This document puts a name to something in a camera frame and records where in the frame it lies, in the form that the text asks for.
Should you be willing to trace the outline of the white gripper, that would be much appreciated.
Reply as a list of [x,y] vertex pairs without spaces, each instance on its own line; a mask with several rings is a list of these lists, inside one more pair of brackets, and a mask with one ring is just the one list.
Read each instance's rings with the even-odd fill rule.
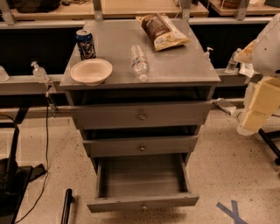
[[[234,59],[240,63],[254,65],[255,46],[257,40],[252,40],[247,46],[241,49]],[[246,115],[237,126],[237,133],[242,136],[251,136],[268,121],[271,116],[280,107],[280,80],[278,78],[267,78],[259,81],[255,85],[253,99],[249,105]]]

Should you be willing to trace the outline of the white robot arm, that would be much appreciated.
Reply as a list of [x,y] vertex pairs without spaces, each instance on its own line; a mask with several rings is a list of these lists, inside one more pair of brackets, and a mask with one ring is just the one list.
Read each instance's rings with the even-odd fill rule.
[[237,53],[234,59],[240,63],[249,63],[253,69],[263,75],[255,84],[247,112],[237,127],[243,136],[255,134],[280,107],[280,14],[276,14],[257,38]]

